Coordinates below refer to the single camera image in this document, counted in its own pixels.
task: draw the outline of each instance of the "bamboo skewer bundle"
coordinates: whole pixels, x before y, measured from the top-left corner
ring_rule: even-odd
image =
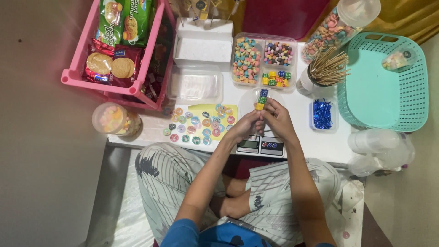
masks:
[[[331,58],[336,50],[335,47],[331,47],[325,53],[319,53],[316,59],[310,63],[309,75],[316,83],[332,86],[342,82],[347,75],[350,75],[350,73],[346,73],[350,70],[346,70],[349,57],[344,51]]]

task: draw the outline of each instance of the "mint green basket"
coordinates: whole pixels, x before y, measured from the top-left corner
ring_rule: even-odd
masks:
[[[384,37],[396,41],[383,41]],[[394,71],[384,69],[382,59],[402,45],[416,52],[416,63]],[[338,108],[348,123],[403,132],[424,125],[428,116],[427,66],[424,52],[414,41],[365,32],[356,35],[345,51],[351,75],[338,85]]]

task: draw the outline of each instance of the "blue shirt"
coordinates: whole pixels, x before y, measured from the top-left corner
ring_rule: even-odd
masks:
[[[271,247],[257,233],[247,228],[225,223],[199,232],[190,219],[179,219],[169,227],[160,247]],[[317,247],[334,247],[318,244]]]

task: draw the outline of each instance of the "blue foil twist tie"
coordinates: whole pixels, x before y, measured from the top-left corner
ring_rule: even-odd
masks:
[[[316,99],[314,101],[314,127],[317,129],[329,130],[332,125],[331,121],[331,102],[319,101]]]

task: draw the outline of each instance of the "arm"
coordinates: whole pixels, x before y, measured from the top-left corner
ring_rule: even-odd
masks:
[[[204,167],[187,189],[183,202],[174,221],[187,218],[195,222],[198,228],[202,217],[212,199],[216,183],[229,158],[232,148],[243,138],[255,131],[263,132],[264,123],[260,112],[252,111],[243,116],[221,139]]]
[[[305,157],[296,135],[288,110],[273,99],[268,99],[261,114],[268,125],[285,143],[290,172],[291,200],[307,246],[335,241],[329,231],[323,202],[306,166]]]

